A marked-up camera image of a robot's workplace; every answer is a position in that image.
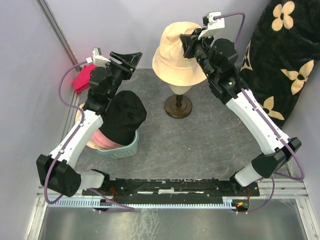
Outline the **cream bucket hat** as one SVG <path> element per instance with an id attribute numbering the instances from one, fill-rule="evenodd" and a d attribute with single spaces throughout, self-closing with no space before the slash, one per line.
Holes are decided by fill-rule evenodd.
<path id="1" fill-rule="evenodd" d="M 164 82 L 189 87 L 207 79 L 195 58 L 185 58 L 182 34 L 192 34 L 201 26 L 190 21 L 179 21 L 168 25 L 160 38 L 159 46 L 152 59 L 152 69 Z"/>

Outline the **light blue plastic basket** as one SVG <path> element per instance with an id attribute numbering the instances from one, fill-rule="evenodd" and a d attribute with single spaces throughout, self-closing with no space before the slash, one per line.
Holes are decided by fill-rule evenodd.
<path id="1" fill-rule="evenodd" d="M 107 149 L 107 150 L 96 149 L 95 151 L 98 154 L 107 156 L 108 158 L 113 160 L 133 157 L 138 152 L 139 138 L 140 138 L 139 131 L 136 130 L 133 141 L 129 145 L 119 147 L 119 148 Z"/>

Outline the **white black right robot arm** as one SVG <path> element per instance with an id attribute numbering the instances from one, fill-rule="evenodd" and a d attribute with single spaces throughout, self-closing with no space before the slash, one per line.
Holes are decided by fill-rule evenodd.
<path id="1" fill-rule="evenodd" d="M 240 196 L 253 182 L 277 175 L 278 169 L 290 159 L 297 161 L 296 151 L 302 143 L 276 126 L 240 77 L 235 67 L 238 58 L 235 44 L 202 33 L 204 30 L 197 28 L 191 34 L 180 35 L 184 58 L 196 60 L 213 95 L 240 118 L 262 151 L 229 179 L 231 193 Z"/>

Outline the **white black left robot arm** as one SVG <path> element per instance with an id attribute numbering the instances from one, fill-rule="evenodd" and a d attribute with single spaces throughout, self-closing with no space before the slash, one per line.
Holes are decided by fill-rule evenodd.
<path id="1" fill-rule="evenodd" d="M 120 54 L 110 52 L 105 58 L 98 47 L 86 63 L 94 64 L 89 74 L 89 96 L 83 107 L 63 104 L 80 112 L 80 117 L 61 143 L 48 155 L 41 154 L 36 167 L 44 196 L 52 190 L 60 197 L 72 197 L 79 190 L 94 189 L 99 195 L 106 195 L 111 189 L 108 175 L 99 170 L 84 173 L 74 167 L 88 141 L 103 125 L 103 116 L 123 81 L 129 80 L 135 72 L 143 53 Z"/>

